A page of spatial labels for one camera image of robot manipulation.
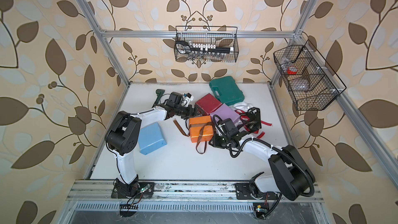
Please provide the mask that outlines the orange gift box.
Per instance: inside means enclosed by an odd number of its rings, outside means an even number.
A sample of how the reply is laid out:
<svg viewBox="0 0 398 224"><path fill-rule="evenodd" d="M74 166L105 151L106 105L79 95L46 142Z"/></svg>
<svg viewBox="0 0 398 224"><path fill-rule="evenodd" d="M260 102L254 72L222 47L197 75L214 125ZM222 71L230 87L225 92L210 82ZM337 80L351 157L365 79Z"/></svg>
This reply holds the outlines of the orange gift box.
<svg viewBox="0 0 398 224"><path fill-rule="evenodd" d="M189 119L189 132L192 143L208 142L213 138L214 126L210 116Z"/></svg>

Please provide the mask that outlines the black printed ribbon bow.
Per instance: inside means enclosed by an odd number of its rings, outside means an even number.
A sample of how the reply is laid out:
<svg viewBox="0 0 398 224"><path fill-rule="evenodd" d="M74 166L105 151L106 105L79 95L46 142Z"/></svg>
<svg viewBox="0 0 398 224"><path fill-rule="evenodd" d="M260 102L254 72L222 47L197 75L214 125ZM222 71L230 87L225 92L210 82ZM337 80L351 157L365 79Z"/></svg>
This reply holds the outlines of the black printed ribbon bow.
<svg viewBox="0 0 398 224"><path fill-rule="evenodd" d="M247 128L248 132L254 133L262 128L261 113L259 108L253 107L249 109L245 113L245 116L248 118L245 122L245 127Z"/></svg>

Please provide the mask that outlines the dark red gift box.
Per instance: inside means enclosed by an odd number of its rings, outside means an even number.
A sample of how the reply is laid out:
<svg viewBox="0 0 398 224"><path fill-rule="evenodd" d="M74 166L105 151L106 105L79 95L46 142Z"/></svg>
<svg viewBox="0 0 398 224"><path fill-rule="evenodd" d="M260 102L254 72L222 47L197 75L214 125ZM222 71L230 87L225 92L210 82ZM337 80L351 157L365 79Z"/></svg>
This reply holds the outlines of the dark red gift box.
<svg viewBox="0 0 398 224"><path fill-rule="evenodd" d="M206 94L195 103L195 106L202 115L210 115L221 105L222 103L210 93Z"/></svg>

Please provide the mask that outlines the red ribbon bow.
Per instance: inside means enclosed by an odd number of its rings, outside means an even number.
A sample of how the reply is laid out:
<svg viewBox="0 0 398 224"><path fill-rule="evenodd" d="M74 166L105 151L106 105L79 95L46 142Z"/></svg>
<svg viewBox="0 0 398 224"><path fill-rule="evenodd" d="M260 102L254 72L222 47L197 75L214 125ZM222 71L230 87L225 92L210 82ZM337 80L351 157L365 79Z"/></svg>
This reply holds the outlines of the red ribbon bow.
<svg viewBox="0 0 398 224"><path fill-rule="evenodd" d="M261 120L261 112L259 108L252 107L248 111L235 110L239 114L240 124L238 124L238 129L244 129L249 133L254 133L257 135L258 139L265 136L265 132L262 131L262 126L266 125L271 127L272 124Z"/></svg>

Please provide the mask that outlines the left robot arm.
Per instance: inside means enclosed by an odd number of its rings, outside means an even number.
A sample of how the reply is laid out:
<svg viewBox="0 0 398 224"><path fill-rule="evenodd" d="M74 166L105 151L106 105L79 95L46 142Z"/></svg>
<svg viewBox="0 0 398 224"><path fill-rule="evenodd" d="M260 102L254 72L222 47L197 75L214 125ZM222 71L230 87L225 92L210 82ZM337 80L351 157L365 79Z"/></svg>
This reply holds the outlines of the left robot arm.
<svg viewBox="0 0 398 224"><path fill-rule="evenodd" d="M134 165L134 149L147 155L167 144L159 122L179 116L186 120L195 115L195 107L190 103L194 96L190 93L172 92L169 98L161 101L164 90L156 91L157 98L152 108L139 113L120 111L114 118L105 135L107 149L116 157L118 176L116 189L131 197L139 191L139 176Z"/></svg>

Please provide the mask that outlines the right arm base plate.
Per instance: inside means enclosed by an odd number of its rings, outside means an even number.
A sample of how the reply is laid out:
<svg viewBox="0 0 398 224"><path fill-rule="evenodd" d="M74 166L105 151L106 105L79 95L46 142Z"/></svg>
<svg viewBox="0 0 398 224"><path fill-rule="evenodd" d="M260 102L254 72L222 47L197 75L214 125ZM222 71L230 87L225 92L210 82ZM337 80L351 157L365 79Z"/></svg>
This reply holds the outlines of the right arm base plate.
<svg viewBox="0 0 398 224"><path fill-rule="evenodd" d="M278 194L269 191L261 192L254 183L236 183L236 197L238 200L277 200Z"/></svg>

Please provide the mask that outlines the blue gift box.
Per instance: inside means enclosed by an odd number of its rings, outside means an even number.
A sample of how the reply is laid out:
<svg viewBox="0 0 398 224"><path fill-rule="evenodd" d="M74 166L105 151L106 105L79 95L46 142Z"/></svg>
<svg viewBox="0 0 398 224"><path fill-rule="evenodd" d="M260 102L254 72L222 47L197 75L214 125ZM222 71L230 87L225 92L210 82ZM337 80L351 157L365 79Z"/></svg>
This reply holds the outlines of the blue gift box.
<svg viewBox="0 0 398 224"><path fill-rule="evenodd" d="M148 155L166 146L167 141L164 138L160 125L156 122L140 130L138 144L140 146L140 153Z"/></svg>

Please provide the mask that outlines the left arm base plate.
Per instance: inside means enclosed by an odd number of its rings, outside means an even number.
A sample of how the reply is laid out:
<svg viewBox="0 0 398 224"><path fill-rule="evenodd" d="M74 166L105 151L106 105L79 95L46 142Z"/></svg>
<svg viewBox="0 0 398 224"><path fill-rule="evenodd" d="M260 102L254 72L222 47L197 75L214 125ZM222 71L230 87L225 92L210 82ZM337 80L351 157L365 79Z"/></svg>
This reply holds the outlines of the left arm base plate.
<svg viewBox="0 0 398 224"><path fill-rule="evenodd" d="M124 184L118 179L114 182L114 188L111 193L112 199L130 199L140 198L150 199L154 193L154 182L132 182L129 185Z"/></svg>

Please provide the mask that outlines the purple gift box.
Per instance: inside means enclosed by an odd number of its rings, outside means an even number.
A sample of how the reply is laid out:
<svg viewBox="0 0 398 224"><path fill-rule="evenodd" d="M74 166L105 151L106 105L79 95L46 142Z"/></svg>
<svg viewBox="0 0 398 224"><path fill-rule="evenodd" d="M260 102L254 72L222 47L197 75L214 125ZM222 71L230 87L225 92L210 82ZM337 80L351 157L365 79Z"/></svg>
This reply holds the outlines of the purple gift box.
<svg viewBox="0 0 398 224"><path fill-rule="evenodd" d="M240 115L231 109L226 104L222 104L219 108L217 108L214 112L210 113L210 117L212 118L214 115L217 115L221 118L221 120L231 119L235 125L242 124Z"/></svg>

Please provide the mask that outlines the white ribbon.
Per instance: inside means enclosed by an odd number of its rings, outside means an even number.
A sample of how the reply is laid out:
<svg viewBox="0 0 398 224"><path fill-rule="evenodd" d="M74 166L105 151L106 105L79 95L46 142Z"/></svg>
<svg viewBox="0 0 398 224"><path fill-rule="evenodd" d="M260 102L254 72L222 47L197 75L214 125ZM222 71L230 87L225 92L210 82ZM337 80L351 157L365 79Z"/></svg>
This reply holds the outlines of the white ribbon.
<svg viewBox="0 0 398 224"><path fill-rule="evenodd" d="M251 108L253 108L253 105L246 102L239 102L231 106L231 109L234 111L239 110L240 112L247 112Z"/></svg>

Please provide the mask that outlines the brown ribbon bow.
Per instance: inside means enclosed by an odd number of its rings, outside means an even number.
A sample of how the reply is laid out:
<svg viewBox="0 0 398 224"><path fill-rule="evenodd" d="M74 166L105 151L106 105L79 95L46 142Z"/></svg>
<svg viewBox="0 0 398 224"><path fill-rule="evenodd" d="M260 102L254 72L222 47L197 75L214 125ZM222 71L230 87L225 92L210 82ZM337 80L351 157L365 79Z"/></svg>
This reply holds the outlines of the brown ribbon bow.
<svg viewBox="0 0 398 224"><path fill-rule="evenodd" d="M188 131L186 133L176 119L173 120L174 125L179 132L189 137L192 143L195 143L197 153L203 155L206 152L208 142L212 140L215 133L215 127L210 116L194 117L188 120Z"/></svg>

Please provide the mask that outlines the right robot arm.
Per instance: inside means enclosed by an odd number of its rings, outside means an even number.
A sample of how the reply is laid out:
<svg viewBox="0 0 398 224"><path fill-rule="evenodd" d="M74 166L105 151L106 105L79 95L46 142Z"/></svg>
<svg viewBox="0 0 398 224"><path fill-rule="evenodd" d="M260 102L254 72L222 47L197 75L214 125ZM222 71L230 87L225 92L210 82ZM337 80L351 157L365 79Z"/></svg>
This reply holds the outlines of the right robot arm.
<svg viewBox="0 0 398 224"><path fill-rule="evenodd" d="M215 138L214 147L227 149L232 158L245 152L269 164L271 175L260 172L249 180L252 198L261 199L268 192L275 192L294 201L315 194L316 179L294 146L274 146L248 131L240 132L231 119L222 120L218 115L212 117L212 122L221 135Z"/></svg>

